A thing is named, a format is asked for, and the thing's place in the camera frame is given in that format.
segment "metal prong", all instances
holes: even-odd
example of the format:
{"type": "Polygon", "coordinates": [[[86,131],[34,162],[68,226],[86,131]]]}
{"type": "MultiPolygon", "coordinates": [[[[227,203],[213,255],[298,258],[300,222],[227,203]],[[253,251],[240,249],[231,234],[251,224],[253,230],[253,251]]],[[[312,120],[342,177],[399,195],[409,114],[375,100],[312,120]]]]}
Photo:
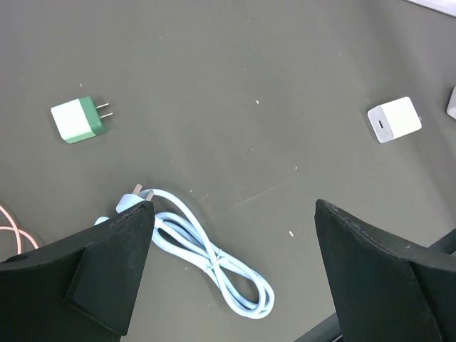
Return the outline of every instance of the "metal prong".
{"type": "Polygon", "coordinates": [[[100,109],[100,108],[106,107],[108,105],[109,105],[109,103],[105,103],[104,105],[98,105],[97,107],[95,107],[95,109],[100,109]]]}
{"type": "Polygon", "coordinates": [[[145,200],[150,202],[152,197],[154,197],[154,192],[152,190],[150,190],[149,193],[147,194],[147,196],[145,197],[145,200]]]}
{"type": "Polygon", "coordinates": [[[142,188],[143,188],[143,186],[141,184],[136,184],[135,189],[133,189],[132,194],[138,195],[142,188]]]}
{"type": "Polygon", "coordinates": [[[100,119],[104,119],[104,118],[107,118],[108,116],[112,116],[112,115],[114,115],[114,113],[108,113],[108,114],[100,116],[100,119]]]}

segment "dark gray surface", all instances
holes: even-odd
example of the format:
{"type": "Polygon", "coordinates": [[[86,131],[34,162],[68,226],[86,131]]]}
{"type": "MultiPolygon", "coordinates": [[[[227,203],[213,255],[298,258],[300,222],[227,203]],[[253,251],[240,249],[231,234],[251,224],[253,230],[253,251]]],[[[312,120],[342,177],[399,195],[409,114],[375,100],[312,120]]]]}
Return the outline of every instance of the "dark gray surface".
{"type": "Polygon", "coordinates": [[[294,341],[333,313],[317,198],[424,245],[456,225],[454,37],[455,19],[401,0],[3,1],[1,201],[50,243],[136,182],[171,190],[276,306],[240,318],[151,247],[123,341],[294,341]],[[49,109],[83,95],[115,116],[68,145],[49,109]],[[367,109],[404,95],[423,129],[380,145],[367,109]]]}

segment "gray object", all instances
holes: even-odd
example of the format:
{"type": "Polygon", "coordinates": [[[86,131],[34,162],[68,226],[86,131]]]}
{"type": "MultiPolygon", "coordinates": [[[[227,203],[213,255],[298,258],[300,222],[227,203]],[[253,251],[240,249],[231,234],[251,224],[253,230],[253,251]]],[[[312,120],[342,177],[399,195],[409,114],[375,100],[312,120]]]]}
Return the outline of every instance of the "gray object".
{"type": "Polygon", "coordinates": [[[450,103],[448,103],[447,114],[456,120],[456,87],[451,94],[450,103]]]}

